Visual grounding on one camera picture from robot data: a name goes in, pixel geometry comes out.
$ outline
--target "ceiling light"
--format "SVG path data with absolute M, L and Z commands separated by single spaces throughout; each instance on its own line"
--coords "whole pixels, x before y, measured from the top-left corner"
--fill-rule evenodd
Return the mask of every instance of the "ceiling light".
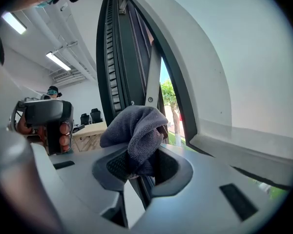
M 68 67 L 64 62 L 62 62 L 59 58 L 53 55 L 52 52 L 46 54 L 46 56 L 52 61 L 54 61 L 56 64 L 58 64 L 61 68 L 65 70 L 70 70 L 70 67 Z
M 4 14 L 2 18 L 20 34 L 26 31 L 26 27 L 10 12 Z

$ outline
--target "ceiling vent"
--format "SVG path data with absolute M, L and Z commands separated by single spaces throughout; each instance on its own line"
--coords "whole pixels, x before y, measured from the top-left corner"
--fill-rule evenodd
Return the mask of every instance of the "ceiling vent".
M 60 73 L 59 75 L 54 76 L 53 80 L 58 81 L 59 79 L 62 79 L 64 77 L 68 77 L 68 76 L 69 76 L 68 72 Z

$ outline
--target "green foliage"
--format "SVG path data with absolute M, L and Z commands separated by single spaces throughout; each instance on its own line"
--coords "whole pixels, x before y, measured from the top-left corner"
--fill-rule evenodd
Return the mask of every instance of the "green foliage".
M 176 95 L 172 87 L 171 81 L 167 79 L 161 83 L 164 104 L 170 106 L 171 104 L 177 105 Z

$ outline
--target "gray cloth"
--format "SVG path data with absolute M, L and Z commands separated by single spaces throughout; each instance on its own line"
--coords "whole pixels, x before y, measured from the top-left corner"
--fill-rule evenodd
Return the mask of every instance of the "gray cloth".
M 168 120 L 154 107 L 129 106 L 125 108 L 100 139 L 101 147 L 129 142 L 129 169 L 132 174 L 154 176 L 153 162 L 149 158 L 160 146 L 163 135 L 156 128 Z

